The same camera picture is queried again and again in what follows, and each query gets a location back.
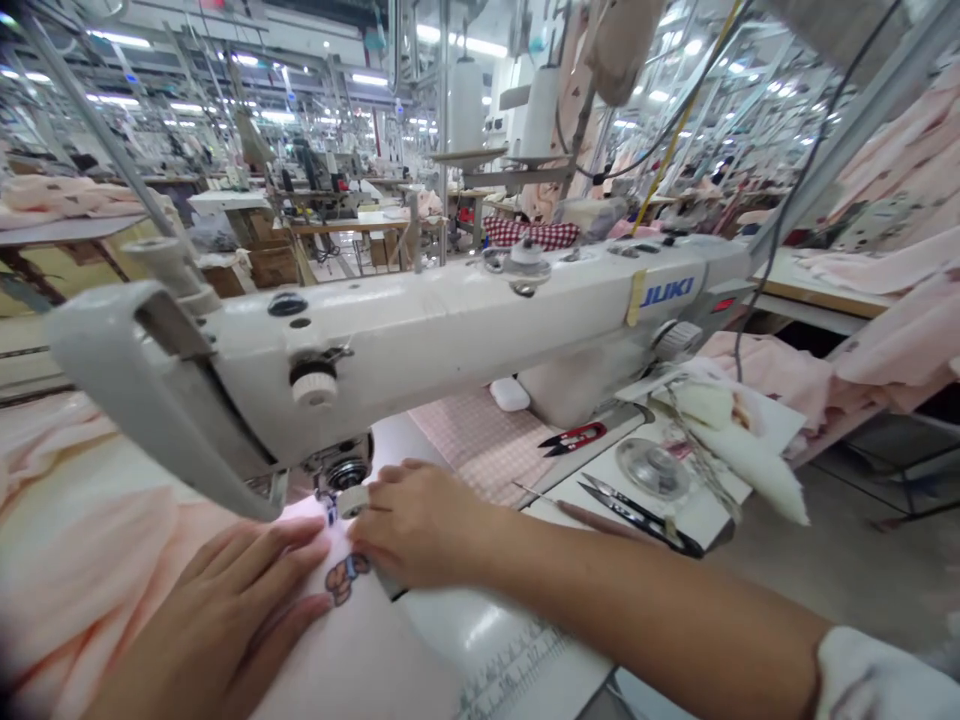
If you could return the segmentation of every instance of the measuring tape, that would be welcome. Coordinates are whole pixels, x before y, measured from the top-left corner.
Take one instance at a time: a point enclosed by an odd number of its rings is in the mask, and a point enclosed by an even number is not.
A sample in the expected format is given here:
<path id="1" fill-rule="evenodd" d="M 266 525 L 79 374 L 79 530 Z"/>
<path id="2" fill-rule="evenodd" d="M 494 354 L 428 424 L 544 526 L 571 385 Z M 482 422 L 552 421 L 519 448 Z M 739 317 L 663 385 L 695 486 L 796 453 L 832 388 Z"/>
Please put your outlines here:
<path id="1" fill-rule="evenodd" d="M 498 720 L 514 707 L 540 671 L 563 655 L 573 638 L 533 619 L 510 644 L 464 683 L 454 720 Z"/>

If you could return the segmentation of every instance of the juki logo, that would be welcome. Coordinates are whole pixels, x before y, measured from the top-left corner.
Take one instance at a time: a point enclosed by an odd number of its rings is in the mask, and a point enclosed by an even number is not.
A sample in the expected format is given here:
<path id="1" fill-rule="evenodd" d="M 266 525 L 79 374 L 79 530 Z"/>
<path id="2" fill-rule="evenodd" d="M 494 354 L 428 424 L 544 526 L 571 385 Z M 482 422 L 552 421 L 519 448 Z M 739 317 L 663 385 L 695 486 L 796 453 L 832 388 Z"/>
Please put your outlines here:
<path id="1" fill-rule="evenodd" d="M 673 300 L 676 297 L 689 294 L 693 290 L 693 280 L 694 278 L 690 277 L 649 288 L 647 290 L 647 297 L 640 307 L 656 305 L 658 302 L 666 302 L 667 300 Z"/>

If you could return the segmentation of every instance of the white cloth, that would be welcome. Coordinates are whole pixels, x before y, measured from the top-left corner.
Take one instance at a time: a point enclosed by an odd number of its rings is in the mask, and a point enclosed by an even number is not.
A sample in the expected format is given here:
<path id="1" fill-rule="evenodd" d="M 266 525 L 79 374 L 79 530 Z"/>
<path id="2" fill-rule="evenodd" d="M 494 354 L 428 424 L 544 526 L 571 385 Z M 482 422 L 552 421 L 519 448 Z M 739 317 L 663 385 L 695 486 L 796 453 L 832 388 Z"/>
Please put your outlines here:
<path id="1" fill-rule="evenodd" d="M 902 650 L 848 627 L 817 652 L 816 720 L 956 720 L 960 685 Z"/>

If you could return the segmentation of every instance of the sewing machine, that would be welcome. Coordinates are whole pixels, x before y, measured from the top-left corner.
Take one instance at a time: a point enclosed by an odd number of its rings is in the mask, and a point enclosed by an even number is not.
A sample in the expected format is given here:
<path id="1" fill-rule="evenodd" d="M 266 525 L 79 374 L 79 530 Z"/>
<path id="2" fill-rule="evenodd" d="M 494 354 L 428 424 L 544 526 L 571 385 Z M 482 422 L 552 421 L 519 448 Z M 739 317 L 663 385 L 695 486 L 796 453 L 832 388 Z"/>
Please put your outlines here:
<path id="1" fill-rule="evenodd" d="M 264 520 L 282 509 L 291 470 L 318 497 L 354 487 L 375 421 L 513 373 L 544 422 L 582 424 L 656 359 L 699 347 L 751 287 L 746 251 L 702 235 L 573 253 L 527 244 L 225 301 L 175 240 L 134 251 L 164 282 L 58 308 L 53 356 L 167 470 Z"/>

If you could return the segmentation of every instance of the hand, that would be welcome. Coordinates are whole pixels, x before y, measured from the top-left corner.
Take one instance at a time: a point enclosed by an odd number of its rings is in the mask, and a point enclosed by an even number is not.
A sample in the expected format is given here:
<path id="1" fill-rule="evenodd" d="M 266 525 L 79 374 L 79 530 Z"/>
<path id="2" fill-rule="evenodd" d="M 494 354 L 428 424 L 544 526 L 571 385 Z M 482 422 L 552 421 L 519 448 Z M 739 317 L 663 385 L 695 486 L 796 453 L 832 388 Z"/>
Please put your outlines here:
<path id="1" fill-rule="evenodd" d="M 420 460 L 382 468 L 369 491 L 370 506 L 347 531 L 357 552 L 407 587 L 471 582 L 500 508 Z"/>
<path id="2" fill-rule="evenodd" d="M 208 542 L 107 676 L 83 720 L 243 720 L 329 595 L 264 622 L 330 551 L 323 518 L 242 522 Z"/>

